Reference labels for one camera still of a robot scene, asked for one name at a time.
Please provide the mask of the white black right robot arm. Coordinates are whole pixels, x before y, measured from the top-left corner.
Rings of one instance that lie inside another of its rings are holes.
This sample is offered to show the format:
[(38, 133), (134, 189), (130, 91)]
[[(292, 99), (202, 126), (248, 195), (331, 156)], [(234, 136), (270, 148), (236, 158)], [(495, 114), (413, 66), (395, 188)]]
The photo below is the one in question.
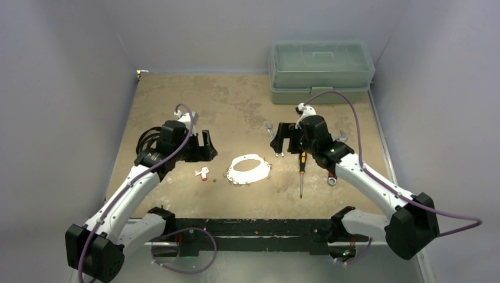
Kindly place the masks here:
[(359, 234), (383, 239), (401, 259), (410, 260), (436, 239), (439, 224), (433, 199), (425, 193), (415, 195), (388, 181), (344, 142), (334, 140), (327, 123), (319, 115), (295, 123), (280, 123), (270, 146), (281, 153), (284, 140), (288, 153), (309, 154), (316, 164), (358, 189), (374, 202), (383, 216), (349, 208), (337, 213), (331, 224), (333, 236), (345, 240)]

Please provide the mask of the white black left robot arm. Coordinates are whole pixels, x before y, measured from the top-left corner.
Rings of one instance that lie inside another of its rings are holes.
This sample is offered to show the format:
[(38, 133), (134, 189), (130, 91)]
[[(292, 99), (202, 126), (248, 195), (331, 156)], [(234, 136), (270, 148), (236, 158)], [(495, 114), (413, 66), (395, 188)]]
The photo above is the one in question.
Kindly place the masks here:
[(217, 156), (209, 130), (198, 133), (195, 125), (179, 118), (143, 132), (136, 159), (120, 187), (85, 224), (68, 228), (67, 262), (77, 271), (77, 282), (111, 282), (126, 256), (152, 239), (172, 240), (176, 247), (183, 244), (190, 230), (178, 229), (175, 214), (166, 209), (154, 207), (132, 226), (127, 222), (176, 163), (209, 162)]

